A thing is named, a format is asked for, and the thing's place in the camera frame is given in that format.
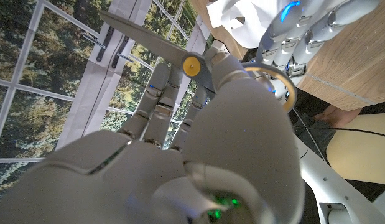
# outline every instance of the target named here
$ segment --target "window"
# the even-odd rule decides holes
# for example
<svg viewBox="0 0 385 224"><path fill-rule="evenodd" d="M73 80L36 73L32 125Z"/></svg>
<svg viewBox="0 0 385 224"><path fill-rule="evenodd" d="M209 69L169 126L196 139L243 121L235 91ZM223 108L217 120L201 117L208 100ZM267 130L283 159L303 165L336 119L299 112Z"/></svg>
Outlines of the window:
<svg viewBox="0 0 385 224"><path fill-rule="evenodd" d="M185 48L195 25L196 17L197 14L189 1L153 0L143 27L161 35L181 48ZM125 64L101 129L116 130L120 128L122 123L130 118L135 111L155 65L161 62L168 63L137 42L131 50L130 57L134 63ZM190 86L170 123L164 149L170 146L174 134L187 114L197 85L195 82L191 82Z"/></svg>
<svg viewBox="0 0 385 224"><path fill-rule="evenodd" d="M55 150L110 4L0 0L0 197Z"/></svg>
<svg viewBox="0 0 385 224"><path fill-rule="evenodd" d="M99 37L98 12L111 3L0 0L0 197L56 149L95 50L83 33ZM153 0L144 27L185 48L196 16L189 0ZM134 62L123 67L100 129L115 131L132 116L153 68L165 62L138 43L128 56ZM165 148L188 110L191 86L170 123Z"/></svg>

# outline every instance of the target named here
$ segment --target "yellow pivot cap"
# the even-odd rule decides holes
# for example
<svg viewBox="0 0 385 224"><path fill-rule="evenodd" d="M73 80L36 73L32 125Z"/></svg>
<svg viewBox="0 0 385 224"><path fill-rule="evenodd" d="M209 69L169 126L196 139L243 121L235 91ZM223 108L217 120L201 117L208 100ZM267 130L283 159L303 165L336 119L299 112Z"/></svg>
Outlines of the yellow pivot cap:
<svg viewBox="0 0 385 224"><path fill-rule="evenodd" d="M184 72L188 76L194 77L195 75L198 75L200 71L200 63L199 60L196 57L187 57L184 61Z"/></svg>

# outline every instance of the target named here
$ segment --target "black cable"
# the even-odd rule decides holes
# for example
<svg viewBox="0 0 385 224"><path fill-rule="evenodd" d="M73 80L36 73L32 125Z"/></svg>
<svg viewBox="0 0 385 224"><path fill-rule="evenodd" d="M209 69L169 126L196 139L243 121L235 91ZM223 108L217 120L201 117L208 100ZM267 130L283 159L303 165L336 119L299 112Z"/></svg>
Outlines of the black cable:
<svg viewBox="0 0 385 224"><path fill-rule="evenodd" d="M385 134L377 133L374 131L367 131L367 130L361 130L361 129L353 129L353 128L314 128L314 127L303 127L303 126L296 126L293 125L295 128L305 128L305 129L332 129L332 130L340 130L340 131L357 131L362 133L369 133L369 134L377 134L378 136L385 137Z"/></svg>
<svg viewBox="0 0 385 224"><path fill-rule="evenodd" d="M314 139L314 136L312 135L311 131L308 129L307 125L305 125L305 122L303 121L302 117L300 116L300 113L297 111L297 109L295 109L294 107L292 108L292 110L294 111L294 113L297 115L297 117L299 118L299 120L302 122L302 124L304 125L304 127L301 127L301 128L305 128L305 130L308 132L308 135L311 137L311 140L314 142L315 144L315 147L317 148L320 156L322 157L322 159L328 164L329 162L327 161L327 159L325 158L325 156L323 155L321 149L319 148L316 140Z"/></svg>

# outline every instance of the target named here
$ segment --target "wooden table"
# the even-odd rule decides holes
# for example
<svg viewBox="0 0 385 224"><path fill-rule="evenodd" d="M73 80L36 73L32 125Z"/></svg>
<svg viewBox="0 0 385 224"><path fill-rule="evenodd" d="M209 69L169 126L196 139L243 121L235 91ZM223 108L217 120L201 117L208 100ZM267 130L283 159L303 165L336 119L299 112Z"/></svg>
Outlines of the wooden table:
<svg viewBox="0 0 385 224"><path fill-rule="evenodd" d="M247 49L223 28L212 28L206 4L191 1L211 30L237 58ZM343 110L385 101L385 0L370 14L349 24L326 42L308 63L307 76L298 88Z"/></svg>

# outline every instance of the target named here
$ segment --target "blue led light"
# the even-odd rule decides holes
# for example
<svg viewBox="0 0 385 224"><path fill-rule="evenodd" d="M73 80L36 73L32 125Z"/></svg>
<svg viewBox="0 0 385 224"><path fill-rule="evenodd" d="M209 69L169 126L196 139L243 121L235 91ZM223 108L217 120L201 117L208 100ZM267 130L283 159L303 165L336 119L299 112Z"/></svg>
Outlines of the blue led light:
<svg viewBox="0 0 385 224"><path fill-rule="evenodd" d="M285 7L285 9L282 11L282 13L281 13L281 22L284 22L284 21L285 21L286 16L290 13L290 9L292 9L292 7L294 7L294 6L299 6L300 4L301 4L300 1L289 3L289 4Z"/></svg>

